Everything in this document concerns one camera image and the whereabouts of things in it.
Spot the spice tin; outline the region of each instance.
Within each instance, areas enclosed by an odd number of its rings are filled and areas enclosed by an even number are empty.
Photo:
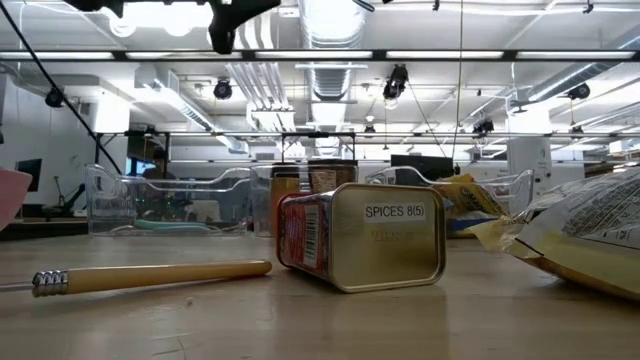
[[[424,187],[348,183],[278,205],[280,262],[348,293],[435,283],[445,240],[442,197]]]

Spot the red label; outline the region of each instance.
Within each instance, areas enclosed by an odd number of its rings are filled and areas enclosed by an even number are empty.
[[[322,204],[285,204],[282,211],[285,262],[321,275],[324,236]]]

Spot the wooden handle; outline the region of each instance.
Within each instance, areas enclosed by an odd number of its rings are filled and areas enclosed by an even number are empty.
[[[127,266],[68,270],[66,294],[141,286],[261,276],[271,271],[268,261],[232,261],[206,264]]]

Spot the cable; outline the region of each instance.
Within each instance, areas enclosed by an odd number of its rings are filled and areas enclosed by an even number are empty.
[[[462,93],[462,45],[464,41],[464,0],[460,0],[460,62],[458,63],[458,94],[456,97],[456,130],[453,133],[453,150],[451,151],[451,159],[456,157],[456,140],[458,138],[458,128],[460,127],[460,97]]]
[[[9,25],[11,25],[11,28],[13,28],[13,31],[16,33],[16,35],[18,35],[18,38],[20,38],[21,43],[29,52],[29,54],[31,55],[31,58],[33,58],[33,61],[38,66],[38,69],[40,69],[40,72],[42,72],[42,75],[44,75],[44,77],[47,79],[51,87],[62,95],[62,102],[69,108],[71,113],[73,113],[73,115],[78,119],[78,121],[80,121],[80,123],[85,128],[85,130],[87,130],[87,133],[89,134],[89,136],[91,136],[93,141],[95,141],[98,149],[102,151],[102,153],[107,157],[111,165],[113,165],[113,168],[116,170],[118,175],[122,175],[120,168],[118,167],[116,162],[113,160],[111,155],[107,152],[104,146],[100,144],[100,141],[98,140],[96,135],[93,133],[93,131],[91,131],[91,128],[89,127],[89,125],[87,125],[84,119],[82,119],[82,116],[80,115],[80,113],[78,113],[78,110],[76,110],[76,108],[73,107],[71,102],[69,102],[69,99],[67,99],[67,96],[64,95],[64,93],[62,92],[62,90],[60,90],[56,82],[53,81],[53,78],[51,77],[51,75],[49,75],[47,70],[44,68],[44,66],[42,65],[42,62],[40,61],[40,59],[38,59],[38,56],[36,55],[35,51],[33,51],[33,48],[31,48],[31,45],[29,45],[29,43],[27,42],[27,39],[24,37],[24,34],[22,34],[22,31],[20,31],[20,29],[18,28],[18,25],[16,25],[16,22],[13,20],[13,18],[11,17],[11,14],[9,14],[9,11],[7,10],[7,7],[4,5],[4,2],[2,1],[0,1],[0,10],[2,10],[4,17],[7,19],[7,21],[9,22]]]
[[[409,82],[407,80],[407,84],[409,85],[409,90],[411,90],[411,94],[413,94],[413,99],[416,101],[416,105],[418,105],[418,110],[420,110],[420,114],[422,114],[422,118],[424,119],[424,122],[429,127],[429,132],[433,136],[433,139],[436,141],[436,145],[438,145],[438,147],[440,148],[440,151],[442,151],[442,155],[444,155],[444,157],[447,157],[447,154],[444,152],[444,149],[442,148],[442,145],[440,145],[440,142],[438,141],[438,137],[433,134],[433,129],[431,129],[431,124],[429,124],[429,119],[427,119],[427,115],[425,115],[424,111],[422,110],[422,106],[420,106],[420,101],[418,101],[418,97],[416,96],[416,92],[413,91],[413,86],[411,86],[411,82]]]

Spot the table surface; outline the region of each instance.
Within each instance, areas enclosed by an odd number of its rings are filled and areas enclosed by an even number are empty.
[[[0,293],[4,359],[639,359],[635,304],[449,241],[436,285],[342,294],[261,238],[0,244],[0,281],[41,270],[266,258],[270,276],[33,299]]]

